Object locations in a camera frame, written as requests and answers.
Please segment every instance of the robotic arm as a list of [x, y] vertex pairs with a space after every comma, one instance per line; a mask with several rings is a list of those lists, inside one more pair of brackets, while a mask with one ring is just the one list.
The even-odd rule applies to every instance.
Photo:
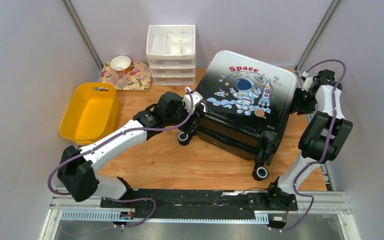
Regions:
[[157, 104], [138, 112], [126, 125], [95, 143], [80, 149], [67, 147], [62, 154], [61, 164], [70, 162], [59, 168], [57, 176], [74, 200], [82, 202], [91, 196], [119, 199], [126, 192], [127, 183], [122, 178], [97, 175], [99, 169], [128, 148], [162, 131], [179, 127], [190, 132], [200, 116], [196, 109], [202, 109], [200, 104], [203, 97], [188, 87], [186, 91], [188, 94], [183, 99], [174, 92], [166, 92]]
[[342, 86], [335, 82], [334, 76], [335, 72], [327, 69], [314, 77], [304, 76], [302, 88], [295, 90], [291, 113], [316, 113], [299, 140], [299, 156], [288, 171], [268, 187], [268, 205], [274, 209], [288, 207], [309, 174], [338, 156], [353, 128], [353, 123], [342, 114]]

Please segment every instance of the wooden surface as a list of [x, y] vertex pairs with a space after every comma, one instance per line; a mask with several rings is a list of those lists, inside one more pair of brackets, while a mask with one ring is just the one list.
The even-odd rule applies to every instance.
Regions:
[[[196, 69], [199, 82], [205, 68]], [[121, 102], [117, 126], [122, 127], [137, 112], [157, 103], [167, 91], [185, 95], [185, 86], [160, 86], [152, 84], [148, 91], [118, 91]], [[180, 146], [179, 130], [171, 130], [131, 147], [107, 163], [99, 174], [123, 177], [132, 188], [144, 189], [214, 189], [245, 190], [267, 188], [269, 183], [282, 175], [299, 154], [298, 141], [307, 122], [305, 116], [291, 115], [286, 131], [271, 165], [268, 178], [255, 181], [251, 176], [254, 162], [228, 153], [195, 136], [188, 146]], [[322, 172], [316, 169], [301, 185], [304, 191], [326, 191]]]

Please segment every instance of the white drawer organizer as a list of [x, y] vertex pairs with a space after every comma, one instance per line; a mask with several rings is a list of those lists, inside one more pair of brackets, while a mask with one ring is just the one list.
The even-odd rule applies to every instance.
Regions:
[[150, 25], [146, 55], [156, 85], [194, 85], [195, 25]]

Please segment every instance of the black suitcase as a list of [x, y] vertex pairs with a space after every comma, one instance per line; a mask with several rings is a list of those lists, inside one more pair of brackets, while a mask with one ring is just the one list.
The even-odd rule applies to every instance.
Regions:
[[199, 137], [246, 160], [252, 173], [267, 177], [290, 113], [296, 76], [283, 68], [231, 51], [218, 52], [196, 91], [206, 113], [196, 129]]

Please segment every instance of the yellow basket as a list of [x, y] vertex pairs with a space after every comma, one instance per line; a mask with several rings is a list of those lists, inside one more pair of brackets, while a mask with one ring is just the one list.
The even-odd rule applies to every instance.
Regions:
[[[108, 91], [96, 88], [107, 88]], [[120, 101], [112, 84], [84, 83], [71, 97], [59, 134], [78, 145], [94, 143], [114, 131], [119, 108]]]

